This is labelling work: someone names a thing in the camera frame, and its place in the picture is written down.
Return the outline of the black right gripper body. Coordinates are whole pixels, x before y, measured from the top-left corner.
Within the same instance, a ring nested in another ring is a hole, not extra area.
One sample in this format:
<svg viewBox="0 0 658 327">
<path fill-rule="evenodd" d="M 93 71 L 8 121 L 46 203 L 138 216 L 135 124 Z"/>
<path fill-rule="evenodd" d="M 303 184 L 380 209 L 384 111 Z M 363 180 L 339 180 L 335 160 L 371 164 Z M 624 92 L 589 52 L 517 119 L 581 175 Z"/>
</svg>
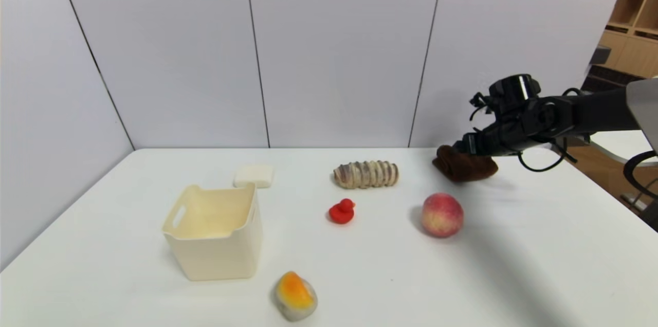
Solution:
<svg viewBox="0 0 658 327">
<path fill-rule="evenodd" d="M 466 133 L 462 140 L 467 144 L 467 154 L 507 156 L 515 154 L 514 138 L 513 123 L 493 123 L 483 130 Z"/>
</svg>

